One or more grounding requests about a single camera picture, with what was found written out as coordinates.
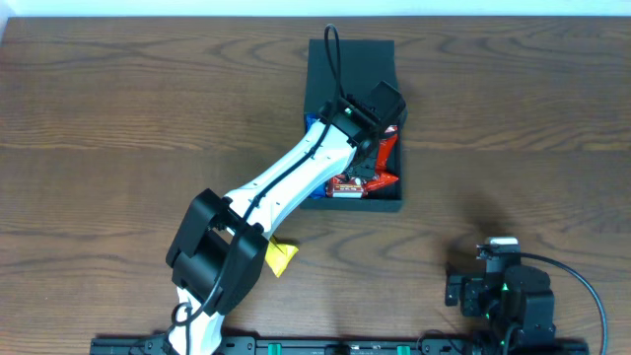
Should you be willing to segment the red nut snack bag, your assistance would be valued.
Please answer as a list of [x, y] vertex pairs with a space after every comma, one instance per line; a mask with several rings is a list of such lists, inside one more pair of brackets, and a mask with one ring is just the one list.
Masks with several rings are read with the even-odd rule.
[[387, 161], [398, 140], [398, 127], [391, 125], [386, 129], [386, 137], [380, 140], [375, 172], [372, 178], [366, 179], [362, 186], [364, 194], [383, 189], [398, 182], [399, 177], [387, 171]]

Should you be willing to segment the red Meiji panda biscuit box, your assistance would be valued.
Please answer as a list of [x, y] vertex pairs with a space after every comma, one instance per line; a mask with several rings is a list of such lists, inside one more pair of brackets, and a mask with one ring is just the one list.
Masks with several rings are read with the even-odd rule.
[[326, 196], [329, 198], [361, 199], [367, 195], [365, 183], [359, 177], [337, 175], [326, 184]]

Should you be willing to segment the blue Oreo cookie pack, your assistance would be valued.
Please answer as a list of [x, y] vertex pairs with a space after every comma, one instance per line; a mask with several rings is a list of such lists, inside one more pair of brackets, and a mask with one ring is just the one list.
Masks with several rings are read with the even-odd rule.
[[[311, 126], [316, 121], [318, 121], [318, 117], [317, 117], [317, 115], [315, 113], [307, 113], [305, 115], [306, 130], [309, 131], [311, 129]], [[325, 197], [326, 197], [326, 183], [325, 182], [320, 184], [309, 195], [309, 198], [311, 198], [311, 199], [322, 199], [322, 198], [325, 198]]]

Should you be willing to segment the black gift box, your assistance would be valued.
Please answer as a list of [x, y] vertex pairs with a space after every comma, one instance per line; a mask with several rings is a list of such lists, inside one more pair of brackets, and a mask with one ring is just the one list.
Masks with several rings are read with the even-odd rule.
[[[398, 87], [392, 40], [343, 39], [340, 42], [344, 90], [365, 98], [380, 81]], [[304, 102], [305, 127], [333, 95], [334, 78], [325, 54], [324, 41], [312, 38], [308, 46], [308, 72]], [[403, 181], [371, 191], [362, 198], [329, 198], [325, 187], [310, 195], [301, 207], [306, 210], [397, 212], [403, 204]]]

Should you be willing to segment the small yellow snack packet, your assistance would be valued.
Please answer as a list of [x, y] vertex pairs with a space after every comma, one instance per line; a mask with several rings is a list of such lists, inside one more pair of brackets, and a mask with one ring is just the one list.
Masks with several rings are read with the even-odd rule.
[[269, 239], [265, 262], [273, 274], [280, 278], [298, 251], [297, 245], [280, 241], [275, 236], [272, 236]]

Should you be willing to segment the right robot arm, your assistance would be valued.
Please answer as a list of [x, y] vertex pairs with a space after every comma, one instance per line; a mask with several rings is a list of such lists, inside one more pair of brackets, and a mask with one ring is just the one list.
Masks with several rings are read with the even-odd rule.
[[489, 329], [462, 344], [463, 354], [557, 354], [555, 297], [548, 274], [522, 264], [517, 252], [482, 251], [486, 270], [448, 268], [445, 304], [463, 316], [488, 322]]

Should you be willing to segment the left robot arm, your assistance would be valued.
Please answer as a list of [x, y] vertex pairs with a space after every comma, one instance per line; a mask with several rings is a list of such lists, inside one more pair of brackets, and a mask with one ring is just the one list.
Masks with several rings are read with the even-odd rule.
[[314, 190], [371, 155], [405, 112], [401, 101], [326, 103], [299, 143], [260, 176], [190, 202], [167, 252], [179, 303], [167, 340], [177, 354], [211, 354], [221, 327], [257, 282], [275, 230]]

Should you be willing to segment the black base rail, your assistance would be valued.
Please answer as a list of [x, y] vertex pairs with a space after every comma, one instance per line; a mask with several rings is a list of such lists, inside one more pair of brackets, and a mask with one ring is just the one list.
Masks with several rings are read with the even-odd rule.
[[[215, 351], [221, 355], [484, 355], [506, 354], [505, 343], [425, 337], [414, 341], [261, 339], [230, 336]], [[95, 338], [90, 355], [168, 355], [179, 351], [164, 338]]]

